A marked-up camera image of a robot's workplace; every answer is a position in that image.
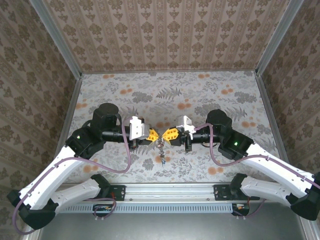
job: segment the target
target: yellow gripper part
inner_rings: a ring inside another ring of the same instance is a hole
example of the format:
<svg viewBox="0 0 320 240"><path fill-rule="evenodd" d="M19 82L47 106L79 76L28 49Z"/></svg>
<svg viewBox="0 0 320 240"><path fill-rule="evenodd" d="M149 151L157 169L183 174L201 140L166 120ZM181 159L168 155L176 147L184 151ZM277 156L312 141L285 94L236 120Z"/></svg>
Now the yellow gripper part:
<svg viewBox="0 0 320 240"><path fill-rule="evenodd" d="M168 144L171 145L170 141L175 140L178 137L178 129L176 128L171 128L168 129L167 131L164 132L162 135L163 140L165 140Z"/></svg>
<svg viewBox="0 0 320 240"><path fill-rule="evenodd" d="M156 141L158 138L159 138L158 133L157 133L155 130L153 130L152 128L150 128L150 133L149 133L149 136L147 137L146 140L149 140L149 141L151 141L151 142L154 142L154 141Z"/></svg>

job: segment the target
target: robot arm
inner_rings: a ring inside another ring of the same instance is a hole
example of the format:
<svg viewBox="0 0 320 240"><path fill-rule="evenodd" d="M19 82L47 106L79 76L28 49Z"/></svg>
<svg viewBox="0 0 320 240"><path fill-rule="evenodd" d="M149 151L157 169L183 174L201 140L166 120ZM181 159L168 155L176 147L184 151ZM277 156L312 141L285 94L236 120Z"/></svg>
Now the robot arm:
<svg viewBox="0 0 320 240"><path fill-rule="evenodd" d="M19 208L19 215L25 223L35 230L40 229L68 206L86 199L106 198L110 184L100 174L93 175L79 185L56 192L67 177L83 164L83 161L77 159L61 164L59 162L72 157L88 160L102 150L106 142L123 143L122 120L118 112L119 109L114 104L101 104L94 111L92 120L89 121L90 126L88 123L75 130L66 140L60 153L33 182L20 191L12 190L8 194L9 201L15 207L25 195L28 195ZM130 119L130 126L125 126L124 129L130 149L138 148L139 145L149 145L158 138L155 131L136 116ZM31 192L31 188L41 178L41 182Z"/></svg>
<svg viewBox="0 0 320 240"><path fill-rule="evenodd" d="M246 158L243 164L277 181L262 181L238 173L229 185L232 194L241 192L248 197L273 200L290 207L305 219L317 219L320 189L311 183L319 185L320 173L313 175L273 156L251 138L232 129L232 119L220 109L210 111L206 123L212 125L213 142L219 143L218 151L224 157L235 161ZM192 150L192 144L210 142L210 128L207 126L196 130L189 117L181 116L176 127L169 128L163 134L163 139L173 146L185 145L185 151L188 152Z"/></svg>

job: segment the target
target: patterned floor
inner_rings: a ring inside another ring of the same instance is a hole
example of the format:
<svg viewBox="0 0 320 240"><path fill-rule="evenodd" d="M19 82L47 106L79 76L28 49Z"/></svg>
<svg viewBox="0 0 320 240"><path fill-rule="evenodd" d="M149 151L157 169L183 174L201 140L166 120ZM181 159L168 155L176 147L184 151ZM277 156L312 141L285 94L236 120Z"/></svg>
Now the patterned floor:
<svg viewBox="0 0 320 240"><path fill-rule="evenodd" d="M177 116L187 115L195 126L203 124L213 109L222 109L232 118L233 128L278 156L265 108L252 71L162 72L84 75L74 112L70 133L92 118L102 103L113 103L122 118L144 117L159 133L175 126ZM111 183L157 182L226 182L236 173L265 179L262 173L238 164L218 167L210 158L208 148L194 144L185 153L184 146L164 146L166 164L162 166L155 145L141 146L131 153L132 166L127 173L115 174L95 166L79 167L67 180L79 183L96 173ZM214 149L217 160L226 163ZM121 143L106 143L92 157L98 163L122 170L127 155Z"/></svg>

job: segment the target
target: floral tablecloth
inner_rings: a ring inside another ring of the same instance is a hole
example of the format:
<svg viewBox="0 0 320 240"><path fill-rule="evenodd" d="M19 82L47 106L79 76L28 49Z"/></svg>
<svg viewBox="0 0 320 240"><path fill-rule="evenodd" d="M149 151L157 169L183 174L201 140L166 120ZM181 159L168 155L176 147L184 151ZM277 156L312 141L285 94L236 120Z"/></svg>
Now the floral tablecloth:
<svg viewBox="0 0 320 240"><path fill-rule="evenodd" d="M199 126L209 111L222 109L232 118L235 130L279 155L252 71L92 74L84 75L82 80L69 134L91 119L102 103L117 105L123 119L143 117L161 134L175 126L177 116L187 115L194 126ZM128 158L122 144L107 142L92 160L113 169L125 169ZM111 183L228 182L236 173L266 178L242 163L218 167L211 160L209 149L198 144L193 144L188 153L184 146L165 144L163 149L165 165L159 158L159 149L151 144L132 151L132 166L127 173L116 174L84 164L66 182L80 183L96 173ZM217 147L214 154L221 163L230 161L221 156Z"/></svg>

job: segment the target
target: patterned wallpaper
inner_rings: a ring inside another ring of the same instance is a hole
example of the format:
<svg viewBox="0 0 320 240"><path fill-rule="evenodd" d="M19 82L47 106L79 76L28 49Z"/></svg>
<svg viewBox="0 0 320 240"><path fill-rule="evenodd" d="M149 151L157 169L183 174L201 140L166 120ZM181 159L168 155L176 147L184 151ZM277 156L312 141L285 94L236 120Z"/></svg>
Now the patterned wallpaper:
<svg viewBox="0 0 320 240"><path fill-rule="evenodd" d="M85 73L255 69L289 0L45 0Z"/></svg>
<svg viewBox="0 0 320 240"><path fill-rule="evenodd" d="M209 111L222 109L232 118L234 129L278 156L252 71L87 74L82 79L69 134L92 119L100 104L108 102L119 107L123 119L133 115L143 117L160 134L175 126L178 116L187 115L194 126L200 126L206 122ZM96 173L111 183L229 182L236 173L266 179L262 173L241 163L218 167L209 149L199 144L192 145L192 151L185 153L184 146L166 143L163 151L166 160L163 166L159 149L151 144L131 153L132 166L126 173L116 174L84 164L67 182L81 183ZM230 162L217 147L214 154L218 161ZM128 161L123 143L113 142L107 142L92 159L117 170L125 169Z"/></svg>
<svg viewBox="0 0 320 240"><path fill-rule="evenodd" d="M292 164L320 171L320 2L305 0L262 78Z"/></svg>
<svg viewBox="0 0 320 240"><path fill-rule="evenodd" d="M52 160L75 79L29 1L0 1L0 239L11 225L11 189Z"/></svg>

